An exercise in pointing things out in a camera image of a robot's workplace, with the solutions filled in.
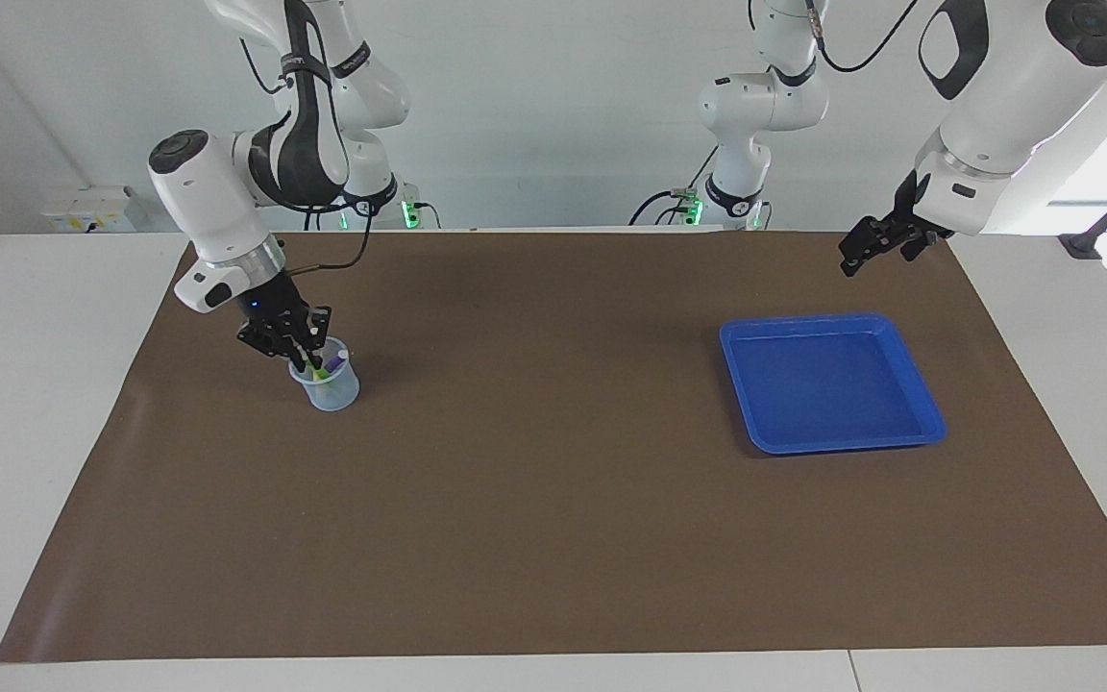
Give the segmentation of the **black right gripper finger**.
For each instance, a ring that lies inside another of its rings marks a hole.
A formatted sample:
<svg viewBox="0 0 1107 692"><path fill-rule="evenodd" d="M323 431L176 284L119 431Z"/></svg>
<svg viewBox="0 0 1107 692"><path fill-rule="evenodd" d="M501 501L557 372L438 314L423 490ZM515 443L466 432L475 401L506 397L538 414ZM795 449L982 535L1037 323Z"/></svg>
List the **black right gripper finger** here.
<svg viewBox="0 0 1107 692"><path fill-rule="evenodd" d="M237 340L247 347L259 351L268 358L286 358L299 373L308 370L308 355L291 334L277 332L269 326L242 326L237 332Z"/></svg>
<svg viewBox="0 0 1107 692"><path fill-rule="evenodd" d="M296 342L302 347L306 358L322 358L331 319L330 306L307 307L302 316L296 318Z"/></svg>

